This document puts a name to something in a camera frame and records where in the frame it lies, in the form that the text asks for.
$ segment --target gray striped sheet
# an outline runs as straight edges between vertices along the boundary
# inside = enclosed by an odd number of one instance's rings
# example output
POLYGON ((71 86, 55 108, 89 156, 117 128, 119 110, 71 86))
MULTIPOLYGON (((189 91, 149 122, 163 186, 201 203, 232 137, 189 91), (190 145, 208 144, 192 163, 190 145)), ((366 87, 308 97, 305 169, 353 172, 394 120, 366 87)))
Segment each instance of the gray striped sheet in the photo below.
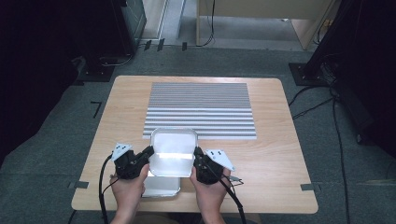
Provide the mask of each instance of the gray striped sheet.
POLYGON ((194 129, 199 139, 256 139, 247 84, 152 83, 143 138, 170 127, 194 129))

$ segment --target wooden table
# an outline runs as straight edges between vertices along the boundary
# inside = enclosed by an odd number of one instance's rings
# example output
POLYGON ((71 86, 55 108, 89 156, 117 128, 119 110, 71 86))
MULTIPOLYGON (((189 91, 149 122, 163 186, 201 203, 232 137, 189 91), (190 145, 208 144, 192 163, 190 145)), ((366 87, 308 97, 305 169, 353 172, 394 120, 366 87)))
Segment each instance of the wooden table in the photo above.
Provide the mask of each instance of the wooden table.
MULTIPOLYGON (((335 0, 216 0, 215 16, 293 19, 291 23, 300 43, 303 49, 307 49, 327 19, 334 2, 335 0)), ((211 16, 212 6, 213 0, 197 0, 197 45, 200 45, 200 17, 211 16)))
MULTIPOLYGON (((291 119, 282 84, 275 78, 239 77, 117 77, 106 103, 96 136, 82 171, 80 181, 87 189, 76 189, 72 206, 76 210, 100 210, 98 179, 102 164, 116 143, 134 146, 134 151, 149 145, 142 137, 153 82, 246 83, 253 112, 257 139, 199 140, 202 149, 223 149, 233 162, 232 175, 243 180, 235 187, 246 213, 313 214, 318 204, 303 153, 291 119)), ((114 173, 114 163, 107 164, 104 184, 114 173)), ((115 199, 105 194, 107 210, 116 210, 115 199)), ((195 191, 188 178, 182 178, 181 191, 173 198, 144 198, 140 211, 199 212, 195 191)), ((222 213, 238 213, 231 197, 226 196, 222 213)))

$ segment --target forearm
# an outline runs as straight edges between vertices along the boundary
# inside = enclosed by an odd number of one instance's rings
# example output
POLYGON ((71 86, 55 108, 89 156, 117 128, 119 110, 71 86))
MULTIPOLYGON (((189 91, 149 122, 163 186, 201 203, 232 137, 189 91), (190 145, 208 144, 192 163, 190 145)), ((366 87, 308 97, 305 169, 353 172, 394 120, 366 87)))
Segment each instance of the forearm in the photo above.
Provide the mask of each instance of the forearm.
POLYGON ((201 215, 205 224, 225 224, 220 212, 203 212, 201 215))
POLYGON ((131 224, 134 220, 134 211, 117 211, 111 224, 131 224))

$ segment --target metal tray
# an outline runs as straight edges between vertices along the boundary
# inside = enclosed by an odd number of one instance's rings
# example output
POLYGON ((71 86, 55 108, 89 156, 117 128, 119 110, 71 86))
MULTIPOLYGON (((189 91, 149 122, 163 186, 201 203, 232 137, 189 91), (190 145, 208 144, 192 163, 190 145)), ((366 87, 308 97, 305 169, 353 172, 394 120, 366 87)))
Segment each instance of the metal tray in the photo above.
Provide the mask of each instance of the metal tray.
POLYGON ((154 176, 148 173, 143 198, 174 197, 180 191, 180 178, 154 176))

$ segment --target hand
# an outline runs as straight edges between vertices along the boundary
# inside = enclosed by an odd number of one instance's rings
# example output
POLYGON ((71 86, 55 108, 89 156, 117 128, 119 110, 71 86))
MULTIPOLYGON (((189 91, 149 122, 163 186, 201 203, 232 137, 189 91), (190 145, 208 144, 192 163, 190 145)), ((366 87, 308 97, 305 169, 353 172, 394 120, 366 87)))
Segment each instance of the hand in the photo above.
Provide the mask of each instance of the hand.
MULTIPOLYGON (((231 171, 224 168, 223 175, 229 176, 231 171)), ((192 167, 190 181, 195 187, 198 207, 201 210, 205 224, 225 223, 220 214, 220 207, 227 194, 224 186, 218 181, 212 185, 199 182, 196 178, 196 169, 192 167)), ((230 187, 230 182, 223 177, 222 181, 230 187)))
POLYGON ((140 176, 135 179, 119 179, 116 176, 110 178, 110 184, 117 202, 116 216, 111 223, 131 223, 140 204, 142 194, 145 192, 144 181, 149 173, 149 165, 143 166, 140 176))

